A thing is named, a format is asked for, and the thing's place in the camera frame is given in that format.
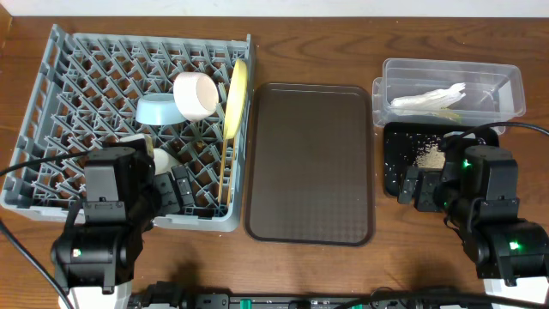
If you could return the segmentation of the white cup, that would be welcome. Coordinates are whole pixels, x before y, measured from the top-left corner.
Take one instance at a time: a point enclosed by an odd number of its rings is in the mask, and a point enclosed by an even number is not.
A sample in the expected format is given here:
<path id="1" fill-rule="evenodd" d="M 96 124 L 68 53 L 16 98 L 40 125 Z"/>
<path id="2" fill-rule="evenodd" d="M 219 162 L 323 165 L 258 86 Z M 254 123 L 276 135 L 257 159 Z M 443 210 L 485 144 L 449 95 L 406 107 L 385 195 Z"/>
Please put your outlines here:
<path id="1" fill-rule="evenodd" d="M 166 152 L 164 149 L 155 148 L 154 164 L 155 164 L 155 174 L 160 175 L 162 173 L 171 172 L 173 167 L 180 165 L 180 162 L 176 158 L 174 158 L 171 154 Z"/>

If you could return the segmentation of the wooden chopstick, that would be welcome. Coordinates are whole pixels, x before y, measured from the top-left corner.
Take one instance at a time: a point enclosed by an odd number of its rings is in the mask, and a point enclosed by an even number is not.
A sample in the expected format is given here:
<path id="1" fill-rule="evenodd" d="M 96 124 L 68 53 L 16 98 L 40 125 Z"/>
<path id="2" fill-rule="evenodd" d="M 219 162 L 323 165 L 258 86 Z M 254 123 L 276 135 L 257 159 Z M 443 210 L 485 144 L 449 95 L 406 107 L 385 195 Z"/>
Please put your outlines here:
<path id="1" fill-rule="evenodd" d="M 235 141 L 235 138 L 232 139 L 232 157 L 231 157 L 231 166 L 230 166 L 230 173 L 229 173 L 229 182 L 228 182 L 228 191 L 227 191 L 227 200 L 226 205 L 227 207 L 230 205 L 231 202 L 231 186 L 232 186 L 232 174 L 233 174 L 233 168 L 235 165 L 235 159 L 236 159 L 236 146 L 237 143 Z"/>
<path id="2" fill-rule="evenodd" d="M 226 166 L 226 148 L 227 140 L 224 139 L 222 143 L 221 159 L 220 159 L 220 176 L 219 176 L 219 186 L 218 186 L 218 204 L 221 205 L 222 202 L 222 192 L 223 192 L 223 179 L 225 174 Z"/>

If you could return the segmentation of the light blue bowl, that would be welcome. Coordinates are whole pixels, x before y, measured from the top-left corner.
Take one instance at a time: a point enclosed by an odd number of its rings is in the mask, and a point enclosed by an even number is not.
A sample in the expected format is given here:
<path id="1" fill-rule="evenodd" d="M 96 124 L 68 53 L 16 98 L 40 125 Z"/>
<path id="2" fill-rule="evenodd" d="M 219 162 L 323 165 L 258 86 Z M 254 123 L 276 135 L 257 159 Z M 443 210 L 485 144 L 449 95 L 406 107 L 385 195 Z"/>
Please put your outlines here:
<path id="1" fill-rule="evenodd" d="M 140 124 L 171 125 L 186 121 L 173 94 L 145 94 L 137 101 L 135 119 Z"/>

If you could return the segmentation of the white bowl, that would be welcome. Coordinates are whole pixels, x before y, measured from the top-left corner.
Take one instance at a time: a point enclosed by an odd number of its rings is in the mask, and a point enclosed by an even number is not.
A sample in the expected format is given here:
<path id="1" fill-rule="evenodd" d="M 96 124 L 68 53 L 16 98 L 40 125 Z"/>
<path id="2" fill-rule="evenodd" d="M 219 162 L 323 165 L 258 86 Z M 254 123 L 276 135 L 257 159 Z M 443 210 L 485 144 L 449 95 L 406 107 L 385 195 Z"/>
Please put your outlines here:
<path id="1" fill-rule="evenodd" d="M 219 104 L 213 79 L 201 72 L 179 73 L 173 82 L 173 96 L 180 113 L 192 122 L 211 116 Z"/>

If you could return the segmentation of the yellow plate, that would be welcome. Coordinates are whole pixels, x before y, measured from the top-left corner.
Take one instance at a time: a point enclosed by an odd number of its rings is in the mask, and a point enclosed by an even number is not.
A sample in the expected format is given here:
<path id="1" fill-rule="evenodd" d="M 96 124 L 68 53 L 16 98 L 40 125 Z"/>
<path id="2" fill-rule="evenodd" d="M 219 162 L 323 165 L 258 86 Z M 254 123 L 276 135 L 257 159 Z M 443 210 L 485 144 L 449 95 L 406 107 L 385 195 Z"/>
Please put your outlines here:
<path id="1" fill-rule="evenodd" d="M 247 85 L 247 64 L 244 60 L 238 59 L 234 64 L 232 80 L 226 100 L 225 123 L 223 127 L 223 138 L 225 140 L 233 139 L 237 134 L 244 111 Z"/>

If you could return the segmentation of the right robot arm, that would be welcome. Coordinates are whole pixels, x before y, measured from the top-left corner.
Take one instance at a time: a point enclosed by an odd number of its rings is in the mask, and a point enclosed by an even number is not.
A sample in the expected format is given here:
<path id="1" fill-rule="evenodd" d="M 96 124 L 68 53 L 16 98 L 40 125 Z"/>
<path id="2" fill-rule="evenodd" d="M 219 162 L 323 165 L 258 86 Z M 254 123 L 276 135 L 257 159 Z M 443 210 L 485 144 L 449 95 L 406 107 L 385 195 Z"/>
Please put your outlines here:
<path id="1" fill-rule="evenodd" d="M 509 150 L 465 143 L 447 148 L 441 167 L 405 165 L 396 179 L 399 203 L 444 215 L 480 279 L 530 296 L 519 281 L 548 277 L 548 233 L 518 215 L 518 164 Z"/>

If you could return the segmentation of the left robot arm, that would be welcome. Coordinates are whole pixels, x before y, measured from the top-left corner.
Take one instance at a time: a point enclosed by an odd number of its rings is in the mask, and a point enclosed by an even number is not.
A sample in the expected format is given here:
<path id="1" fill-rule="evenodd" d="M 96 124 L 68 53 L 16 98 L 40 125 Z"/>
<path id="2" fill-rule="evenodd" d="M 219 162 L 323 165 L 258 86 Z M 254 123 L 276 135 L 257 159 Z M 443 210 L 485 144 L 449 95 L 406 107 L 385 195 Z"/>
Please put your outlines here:
<path id="1" fill-rule="evenodd" d="M 142 236 L 155 217 L 192 201 L 190 176 L 175 162 L 157 168 L 144 147 L 129 144 L 91 152 L 84 174 L 86 196 L 51 248 L 60 306 L 125 308 Z"/>

